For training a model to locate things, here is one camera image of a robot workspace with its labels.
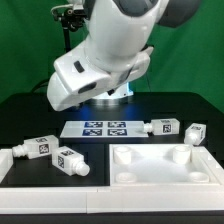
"green background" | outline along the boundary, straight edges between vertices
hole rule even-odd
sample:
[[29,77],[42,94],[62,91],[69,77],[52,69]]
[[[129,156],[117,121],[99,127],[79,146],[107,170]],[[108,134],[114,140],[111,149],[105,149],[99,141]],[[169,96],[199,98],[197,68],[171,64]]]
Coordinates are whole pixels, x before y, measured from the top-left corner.
[[[50,9],[65,0],[0,1],[0,102],[29,92],[53,73],[64,54],[62,29]],[[72,45],[85,30],[72,35]],[[224,1],[202,0],[197,14],[179,28],[155,26],[155,46],[146,76],[131,83],[135,92],[194,92],[224,112]]]

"white foam insert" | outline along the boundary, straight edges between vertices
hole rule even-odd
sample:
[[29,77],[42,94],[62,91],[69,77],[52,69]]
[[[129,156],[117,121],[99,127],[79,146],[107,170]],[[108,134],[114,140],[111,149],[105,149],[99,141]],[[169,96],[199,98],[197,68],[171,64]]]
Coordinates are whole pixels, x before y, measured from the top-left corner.
[[[195,184],[190,180],[192,172],[202,172],[209,176],[208,185],[219,185],[217,177],[209,167],[211,162],[207,159],[208,151],[205,148],[192,147],[190,162],[182,165],[173,160],[173,151],[177,145],[142,144],[125,145],[132,149],[132,162],[128,165],[117,164],[114,151],[117,147],[110,146],[110,184],[111,186],[124,185],[151,185],[151,184]],[[203,158],[203,152],[207,152],[207,158]],[[134,183],[120,183],[116,176],[120,173],[132,173],[137,176]]]

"table surface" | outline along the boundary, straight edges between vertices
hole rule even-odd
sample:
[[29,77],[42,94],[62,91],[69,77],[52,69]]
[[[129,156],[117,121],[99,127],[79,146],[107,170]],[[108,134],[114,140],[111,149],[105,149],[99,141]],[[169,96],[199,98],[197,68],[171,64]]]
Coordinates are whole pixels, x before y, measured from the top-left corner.
[[[59,186],[108,186],[109,185],[109,144],[176,144],[183,143],[184,131],[191,123],[207,125],[206,139],[202,142],[215,159],[224,167],[224,114],[194,93],[136,93],[131,102],[119,106],[95,106],[84,104],[82,108],[70,108],[62,112],[54,111],[44,94],[16,94],[0,104],[0,148],[11,148],[23,144],[25,139],[55,135],[60,137],[66,121],[150,121],[151,119],[176,118],[180,121],[180,134],[168,136],[153,136],[147,138],[102,138],[102,139],[59,139],[60,146],[68,146],[85,156],[91,167],[91,172],[85,178],[62,173],[51,164],[49,156],[28,160],[16,158],[14,165],[3,180],[1,188],[8,187],[59,187]],[[205,218],[208,212],[176,212],[176,213],[136,213],[136,214],[96,214],[96,215],[13,215],[1,216],[9,221],[29,220],[29,217],[39,217],[42,223],[47,220],[63,223],[68,220],[84,222],[90,220],[99,223],[108,218],[112,222],[137,222],[149,220],[163,223],[170,215],[175,215],[175,222],[188,217],[189,223],[200,218],[208,221],[219,221],[222,212],[211,212],[212,216]]]

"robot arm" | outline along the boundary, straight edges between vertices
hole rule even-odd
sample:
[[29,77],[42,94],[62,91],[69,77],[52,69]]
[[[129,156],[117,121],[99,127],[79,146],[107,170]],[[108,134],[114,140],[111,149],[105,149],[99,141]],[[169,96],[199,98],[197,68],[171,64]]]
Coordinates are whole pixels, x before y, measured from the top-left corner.
[[69,1],[74,9],[83,2],[89,35],[54,63],[56,72],[50,79],[47,96],[57,111],[144,75],[153,50],[145,45],[154,24],[176,27],[188,20],[200,3],[200,0]]

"white cylinder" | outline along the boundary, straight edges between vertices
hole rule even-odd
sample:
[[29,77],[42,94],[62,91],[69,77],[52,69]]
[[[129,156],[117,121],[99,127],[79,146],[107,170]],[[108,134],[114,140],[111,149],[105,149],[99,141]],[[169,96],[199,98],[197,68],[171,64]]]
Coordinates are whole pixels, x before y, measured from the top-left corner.
[[131,148],[127,146],[118,146],[114,148],[114,162],[116,164],[130,164],[131,163]]
[[86,176],[89,173],[90,168],[85,162],[81,161],[74,167],[74,170],[76,174]]
[[195,183],[208,183],[209,176],[202,172],[191,172],[189,174],[189,180]]
[[152,132],[152,131],[153,131],[153,125],[152,125],[152,123],[143,124],[143,132],[144,133]]
[[124,172],[118,173],[115,177],[117,183],[134,183],[137,181],[137,176],[134,173]]
[[25,144],[15,146],[12,148],[12,153],[14,157],[26,156],[28,153],[27,146]]
[[177,164],[187,164],[191,158],[191,147],[189,145],[179,145],[173,149],[173,161]]

